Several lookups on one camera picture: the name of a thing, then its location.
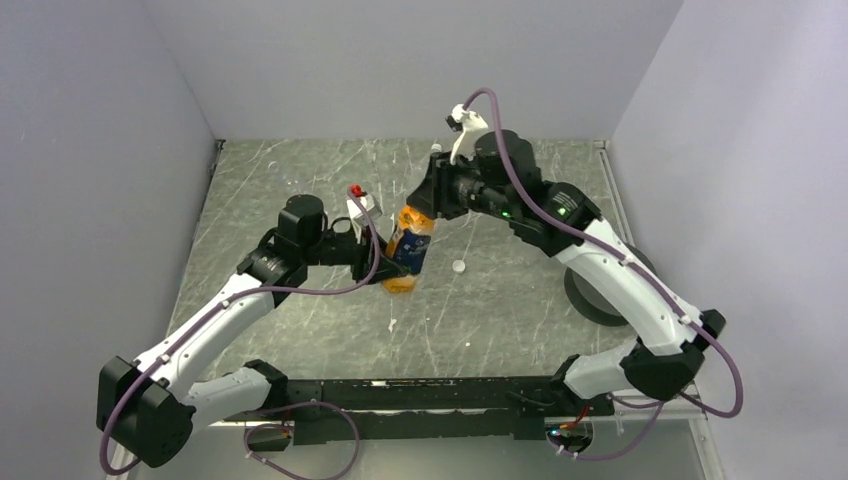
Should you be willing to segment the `orange juice bottle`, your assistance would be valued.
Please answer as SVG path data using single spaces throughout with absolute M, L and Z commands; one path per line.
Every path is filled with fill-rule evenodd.
M 389 293 L 408 293 L 415 288 L 435 226 L 433 219 L 409 205 L 399 211 L 385 253 L 408 272 L 382 282 Z

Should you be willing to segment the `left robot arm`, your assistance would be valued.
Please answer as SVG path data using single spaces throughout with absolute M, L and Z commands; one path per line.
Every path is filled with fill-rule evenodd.
M 234 340 L 303 288 L 310 267 L 346 265 L 354 284 L 346 294 L 400 270 L 381 251 L 377 200 L 353 185 L 347 191 L 350 226 L 337 231 L 320 198 L 295 195 L 275 227 L 238 264 L 219 292 L 181 327 L 133 360 L 119 356 L 99 374 L 96 423 L 99 460 L 109 475 L 140 462 L 169 462 L 197 430 L 244 412 L 279 417 L 298 394 L 288 377 L 262 360 L 211 381 L 199 377 Z

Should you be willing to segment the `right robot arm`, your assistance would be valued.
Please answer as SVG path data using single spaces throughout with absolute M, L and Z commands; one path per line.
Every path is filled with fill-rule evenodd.
M 581 277 L 635 330 L 635 340 L 602 353 L 570 357 L 557 371 L 551 401 L 574 415 L 589 399 L 636 389 L 668 401 L 694 380 L 709 343 L 726 321 L 701 311 L 669 290 L 624 243 L 597 205 L 579 188 L 546 180 L 531 143 L 504 134 L 513 169 L 506 170 L 496 137 L 484 134 L 469 158 L 433 153 L 423 180 L 407 204 L 431 219 L 450 220 L 471 211 L 504 220 L 513 234 Z

